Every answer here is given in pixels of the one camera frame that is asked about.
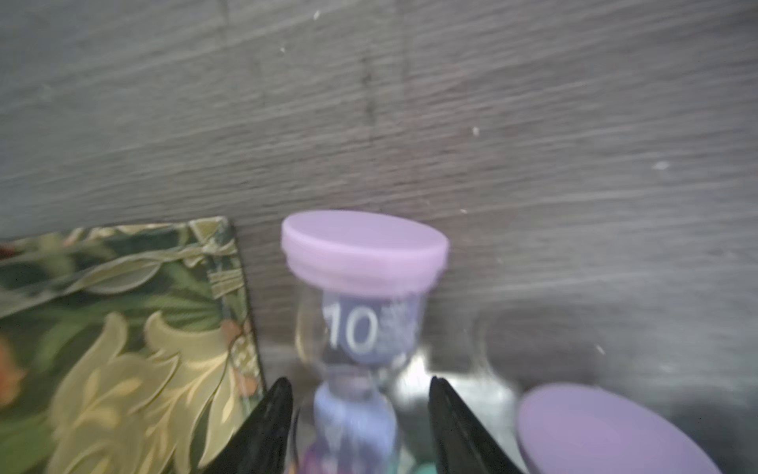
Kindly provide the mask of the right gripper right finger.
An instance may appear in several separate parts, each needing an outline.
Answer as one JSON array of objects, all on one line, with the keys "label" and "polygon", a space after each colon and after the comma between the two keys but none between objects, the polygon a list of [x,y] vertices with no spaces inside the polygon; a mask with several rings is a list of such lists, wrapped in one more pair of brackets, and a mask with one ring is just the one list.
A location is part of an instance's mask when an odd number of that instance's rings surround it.
[{"label": "right gripper right finger", "polygon": [[428,414],[437,473],[521,473],[443,377],[430,381]]}]

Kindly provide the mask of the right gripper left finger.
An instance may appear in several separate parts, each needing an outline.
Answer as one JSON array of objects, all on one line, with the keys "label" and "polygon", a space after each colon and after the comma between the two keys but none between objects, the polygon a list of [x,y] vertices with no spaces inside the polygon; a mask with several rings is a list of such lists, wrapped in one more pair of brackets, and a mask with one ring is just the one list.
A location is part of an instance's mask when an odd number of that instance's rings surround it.
[{"label": "right gripper left finger", "polygon": [[292,384],[280,377],[203,473],[282,474],[292,414]]}]

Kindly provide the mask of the cream canvas tote bag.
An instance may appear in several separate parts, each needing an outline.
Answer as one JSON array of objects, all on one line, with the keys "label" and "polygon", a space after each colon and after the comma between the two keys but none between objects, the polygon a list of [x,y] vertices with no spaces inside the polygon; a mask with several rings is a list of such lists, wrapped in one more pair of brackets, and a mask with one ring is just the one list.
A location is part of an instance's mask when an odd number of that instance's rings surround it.
[{"label": "cream canvas tote bag", "polygon": [[222,216],[1,244],[1,469],[199,473],[265,393]]}]

